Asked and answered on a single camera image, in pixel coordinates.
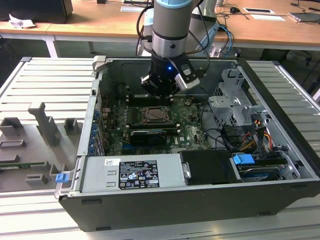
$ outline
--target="desk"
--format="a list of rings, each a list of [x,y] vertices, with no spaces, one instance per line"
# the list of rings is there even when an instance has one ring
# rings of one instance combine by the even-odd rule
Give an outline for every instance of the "desk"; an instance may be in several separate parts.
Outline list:
[[[243,8],[271,9],[275,15],[287,15],[288,13],[303,11],[291,6],[290,0],[229,0],[235,4],[242,13],[247,13]],[[300,1],[300,7],[308,10],[309,7],[320,8],[316,2]],[[230,13],[230,6],[217,7],[216,13]],[[313,23],[297,23],[291,16],[282,16],[285,21],[255,20],[252,16],[230,15],[226,20],[228,29],[234,34],[234,47],[262,48],[262,49],[286,49],[286,50],[310,50],[320,51],[320,25]],[[221,24],[224,19],[217,18]],[[218,32],[214,41],[225,42],[224,32]]]
[[[291,6],[290,0],[229,0],[244,13],[243,7],[266,8],[277,15],[302,12]],[[137,41],[136,21],[138,13],[121,12],[121,3],[97,4],[95,0],[72,0],[73,15],[67,24],[37,23],[37,28],[14,29],[7,22],[0,22],[0,34],[4,38],[44,40],[51,57],[59,57],[55,41],[118,42]],[[301,1],[300,5],[319,8],[319,3]],[[227,19],[229,30],[234,34],[234,47],[269,48],[320,51],[320,25],[296,23],[291,16],[285,21],[255,20],[247,15],[231,15]],[[218,32],[214,41],[222,45],[227,40],[224,32]]]

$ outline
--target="aluminum profile table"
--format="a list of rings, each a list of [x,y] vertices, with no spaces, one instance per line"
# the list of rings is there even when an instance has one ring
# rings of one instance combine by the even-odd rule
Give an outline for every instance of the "aluminum profile table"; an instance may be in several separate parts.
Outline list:
[[[320,106],[281,65],[270,61],[248,63],[320,157]],[[260,105],[253,89],[249,92]]]
[[[25,57],[0,88],[0,121],[18,117],[22,124],[37,123],[28,113],[32,102],[44,102],[55,123],[66,118],[83,122],[91,91],[92,58]]]
[[[32,58],[30,61],[21,62],[0,89],[1,114],[11,113],[11,115],[14,115],[21,113],[23,114],[21,116],[24,117],[24,124],[34,123],[34,120],[27,115],[25,110],[25,104],[30,104],[32,101],[31,97],[45,98],[47,106],[51,106],[50,108],[48,107],[47,111],[51,111],[52,113],[59,112],[56,115],[56,121],[61,121],[59,117],[61,119],[75,112],[85,112],[86,107],[80,104],[88,102],[89,93],[85,92],[82,94],[78,91],[89,89],[89,87],[86,87],[86,84],[89,85],[88,83],[93,80],[93,77],[91,77],[91,63],[92,59],[90,58]],[[274,91],[275,97],[280,98],[277,99],[280,104],[286,102],[282,105],[285,110],[287,107],[290,108],[291,105],[301,105],[300,110],[311,111],[310,114],[312,116],[314,114],[312,109],[318,111],[316,106],[311,105],[309,107],[308,105],[304,105],[311,104],[312,101],[309,101],[310,96],[301,91],[299,86],[296,86],[297,83],[290,76],[286,76],[285,78],[284,73],[280,70],[281,67],[274,66],[270,62],[258,63],[250,61],[249,64],[258,75],[263,75],[265,71],[273,71],[273,74],[275,74],[274,78],[263,77],[263,80],[268,85],[268,81],[278,79],[276,82],[279,84],[277,89],[281,89],[280,86],[283,86],[282,90],[272,91]],[[291,100],[280,101],[281,95],[284,94],[281,92],[279,94],[276,93],[277,91],[284,91],[284,87],[288,87],[288,84],[292,86],[291,89],[300,91],[300,93],[295,93],[294,90],[288,90],[290,93],[286,94],[286,97],[290,95],[295,102]],[[46,93],[48,94],[39,94],[40,91],[48,89],[52,89],[52,91],[47,91]],[[58,92],[53,91],[54,89],[61,90],[60,94],[56,95]],[[9,108],[5,108],[6,104],[11,105],[12,111]],[[58,111],[57,106],[62,106],[60,111]],[[292,115],[292,119],[294,118],[302,118],[303,123],[308,123],[307,118],[304,118],[304,116],[297,117],[296,115]],[[83,120],[82,115],[79,115],[78,120]],[[54,198],[53,193],[54,189],[0,193],[0,237],[6,236],[8,237],[7,239],[15,240],[53,238],[90,240],[320,239],[320,195],[314,198],[301,199],[274,216],[83,232],[64,211]]]

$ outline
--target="white desk leg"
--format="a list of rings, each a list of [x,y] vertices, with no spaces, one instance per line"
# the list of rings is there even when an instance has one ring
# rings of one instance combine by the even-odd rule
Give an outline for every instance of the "white desk leg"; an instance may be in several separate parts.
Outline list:
[[[46,46],[49,50],[49,54],[51,58],[59,58],[60,57],[60,52],[57,47],[57,43],[55,41],[55,37],[52,35],[47,35],[43,37],[43,40],[46,43]]]
[[[210,57],[211,58],[218,58],[220,55],[220,51],[224,46],[224,42],[218,41],[213,43],[213,48],[210,52]]]
[[[320,89],[312,97],[314,101],[318,104],[320,102]]]
[[[89,44],[90,53],[94,54],[96,52],[94,48],[94,43],[92,41],[88,41],[88,44]]]

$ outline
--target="paper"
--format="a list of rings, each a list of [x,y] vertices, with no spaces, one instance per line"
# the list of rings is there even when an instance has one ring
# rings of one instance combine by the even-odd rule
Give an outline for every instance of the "paper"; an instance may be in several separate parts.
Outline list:
[[[280,16],[251,14],[255,20],[286,21]]]
[[[140,13],[144,8],[143,7],[134,7],[134,6],[122,6],[121,12],[133,12]]]
[[[23,29],[23,28],[31,28],[35,27],[36,25],[32,22],[32,20],[21,20],[16,17],[11,16],[9,14],[10,20],[9,23],[15,27],[16,29]]]

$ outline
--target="power supply label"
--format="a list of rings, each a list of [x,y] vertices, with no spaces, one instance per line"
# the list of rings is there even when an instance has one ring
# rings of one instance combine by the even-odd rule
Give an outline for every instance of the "power supply label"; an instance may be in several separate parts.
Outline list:
[[[159,188],[159,173],[156,160],[121,161],[119,164],[119,188]]]

